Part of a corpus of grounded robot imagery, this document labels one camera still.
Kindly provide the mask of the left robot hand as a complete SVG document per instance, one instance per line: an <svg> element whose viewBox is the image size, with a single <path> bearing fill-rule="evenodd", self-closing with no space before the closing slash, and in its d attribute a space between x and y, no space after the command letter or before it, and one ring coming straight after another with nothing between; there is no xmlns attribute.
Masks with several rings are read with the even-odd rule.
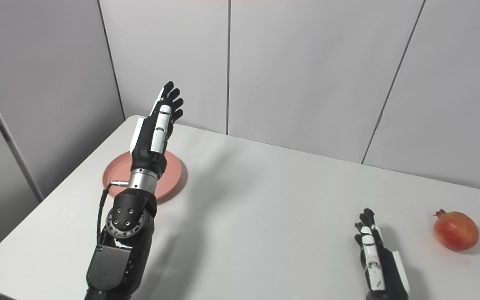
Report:
<svg viewBox="0 0 480 300"><path fill-rule="evenodd" d="M175 122L184 112L180 89L170 80L162 87L152 112L139 118L131 142L131 170L150 171L160 179L167 167L165 151Z"/></svg>

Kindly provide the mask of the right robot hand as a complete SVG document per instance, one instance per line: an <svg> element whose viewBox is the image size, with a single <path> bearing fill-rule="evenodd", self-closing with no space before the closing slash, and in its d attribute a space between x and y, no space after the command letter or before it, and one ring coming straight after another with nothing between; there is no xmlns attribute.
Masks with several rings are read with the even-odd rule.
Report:
<svg viewBox="0 0 480 300"><path fill-rule="evenodd" d="M365 272L367 300L408 300L410 286L400 253L385 247L375 213L365 208L355 223L354 236L360 247L360 262Z"/></svg>

